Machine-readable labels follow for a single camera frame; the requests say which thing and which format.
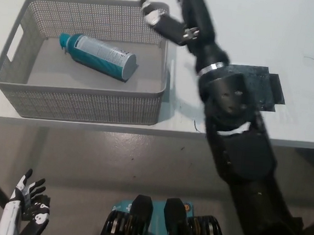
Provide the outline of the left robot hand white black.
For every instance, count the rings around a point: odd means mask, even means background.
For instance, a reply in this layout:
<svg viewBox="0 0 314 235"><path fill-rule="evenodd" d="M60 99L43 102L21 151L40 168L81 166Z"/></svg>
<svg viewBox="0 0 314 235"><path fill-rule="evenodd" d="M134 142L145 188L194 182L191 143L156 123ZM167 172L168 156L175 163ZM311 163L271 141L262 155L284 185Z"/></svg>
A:
<svg viewBox="0 0 314 235"><path fill-rule="evenodd" d="M0 235L41 235L49 223L50 197L44 194L45 179L31 184L29 169L17 183L0 220Z"/></svg>

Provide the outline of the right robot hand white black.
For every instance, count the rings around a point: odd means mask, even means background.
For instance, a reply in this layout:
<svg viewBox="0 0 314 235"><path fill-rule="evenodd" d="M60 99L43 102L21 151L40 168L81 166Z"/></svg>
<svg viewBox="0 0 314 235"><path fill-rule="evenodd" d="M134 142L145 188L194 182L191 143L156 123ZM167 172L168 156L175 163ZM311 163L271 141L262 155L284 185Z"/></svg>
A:
<svg viewBox="0 0 314 235"><path fill-rule="evenodd" d="M196 72L212 64L226 66L229 56L216 43L216 35L204 0L177 0L183 21L159 11L149 0L139 0L148 26L178 46L186 46L196 57Z"/></svg>

